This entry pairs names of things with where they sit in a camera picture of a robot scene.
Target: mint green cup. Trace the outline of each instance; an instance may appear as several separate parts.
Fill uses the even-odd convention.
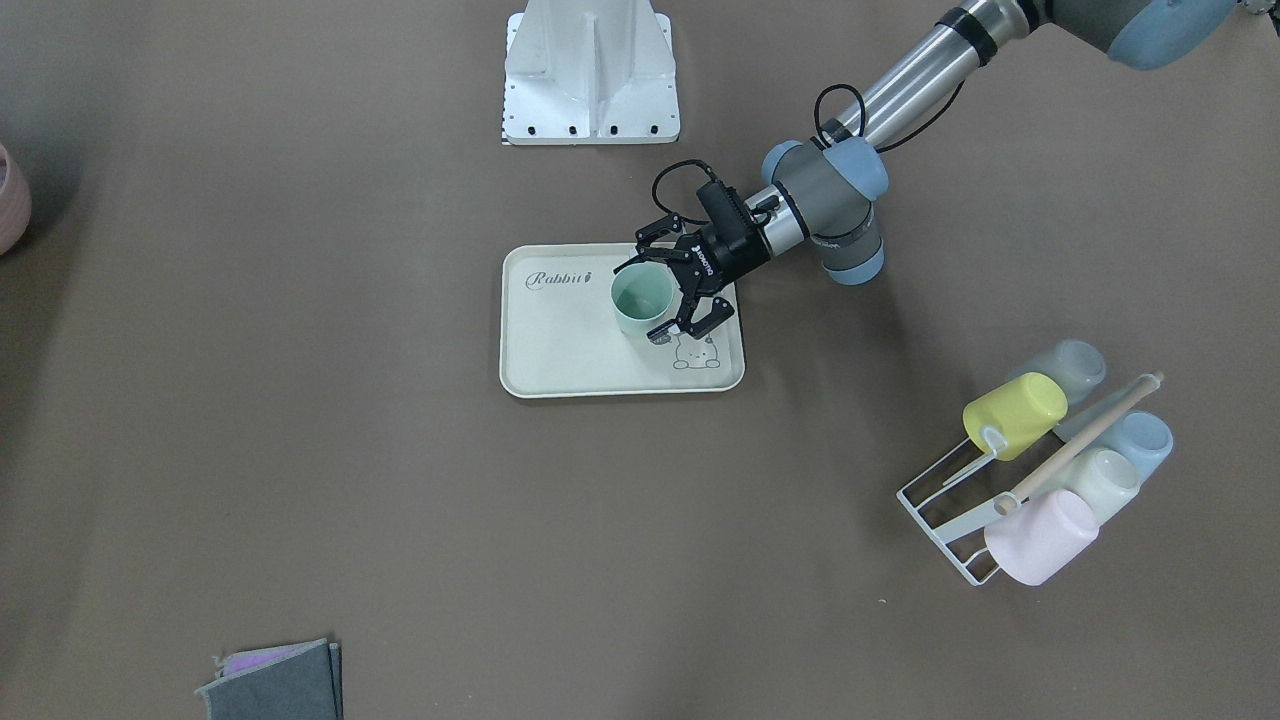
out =
[[[676,302],[676,283],[666,265],[627,265],[613,275],[609,297],[618,329],[630,336],[643,336],[666,320]]]

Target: pink vase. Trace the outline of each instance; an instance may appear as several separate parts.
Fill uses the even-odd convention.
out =
[[[0,145],[0,254],[6,252],[31,222],[31,190],[27,178]]]

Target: gray towel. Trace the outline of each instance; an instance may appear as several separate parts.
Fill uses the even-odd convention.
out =
[[[342,720],[340,653],[325,639],[236,653],[196,693],[209,720]]]

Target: white tray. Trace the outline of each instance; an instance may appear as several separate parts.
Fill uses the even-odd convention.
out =
[[[618,331],[609,283],[632,249],[526,245],[507,255],[498,360],[507,392],[525,398],[723,392],[742,380],[737,315],[700,341],[681,334],[653,345]],[[721,295],[737,307],[732,286]]]

